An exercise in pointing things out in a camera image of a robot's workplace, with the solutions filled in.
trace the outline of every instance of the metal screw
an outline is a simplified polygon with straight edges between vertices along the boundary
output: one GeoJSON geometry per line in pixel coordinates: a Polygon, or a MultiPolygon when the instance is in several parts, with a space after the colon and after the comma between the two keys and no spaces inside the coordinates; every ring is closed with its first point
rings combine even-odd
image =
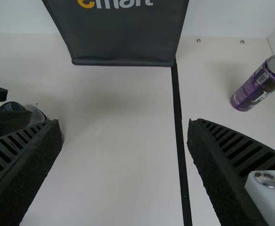
{"type": "Polygon", "coordinates": [[[255,173],[255,179],[265,187],[275,188],[275,175],[267,171],[258,171],[255,173]]]}

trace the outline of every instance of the screw head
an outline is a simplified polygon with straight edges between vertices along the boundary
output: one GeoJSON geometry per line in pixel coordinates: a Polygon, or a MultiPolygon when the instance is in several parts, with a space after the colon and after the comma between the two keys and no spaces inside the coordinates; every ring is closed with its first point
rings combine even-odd
{"type": "Polygon", "coordinates": [[[275,188],[275,175],[267,171],[258,171],[255,173],[255,179],[261,185],[268,188],[275,188]]]}

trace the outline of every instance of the emart logo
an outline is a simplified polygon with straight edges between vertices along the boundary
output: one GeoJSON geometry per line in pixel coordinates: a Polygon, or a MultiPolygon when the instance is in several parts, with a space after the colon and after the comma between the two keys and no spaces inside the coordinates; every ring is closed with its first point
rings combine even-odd
{"type": "Polygon", "coordinates": [[[130,8],[132,6],[141,6],[141,1],[144,1],[146,6],[152,6],[153,3],[150,1],[152,0],[77,0],[79,5],[84,7],[84,8],[93,8],[95,5],[97,8],[102,8],[102,2],[104,1],[105,3],[105,8],[109,9],[110,3],[113,1],[113,6],[114,8],[130,8]]]}

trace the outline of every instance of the energy drink can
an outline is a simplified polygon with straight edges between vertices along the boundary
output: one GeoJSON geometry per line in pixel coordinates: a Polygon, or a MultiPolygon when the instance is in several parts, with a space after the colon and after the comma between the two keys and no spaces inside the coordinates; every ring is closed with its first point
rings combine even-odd
{"type": "Polygon", "coordinates": [[[231,97],[232,106],[250,110],[275,91],[275,55],[267,59],[231,97]]]}

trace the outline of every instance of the black seam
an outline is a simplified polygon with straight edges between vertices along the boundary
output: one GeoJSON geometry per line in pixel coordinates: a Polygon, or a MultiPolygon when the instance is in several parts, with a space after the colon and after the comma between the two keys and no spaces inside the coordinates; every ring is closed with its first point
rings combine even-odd
{"type": "Polygon", "coordinates": [[[188,188],[188,177],[186,172],[185,144],[183,136],[182,113],[180,103],[180,92],[178,82],[178,69],[176,59],[171,67],[173,107],[175,121],[175,136],[178,155],[178,170],[181,192],[181,204],[183,209],[184,226],[192,226],[191,206],[188,188]]]}

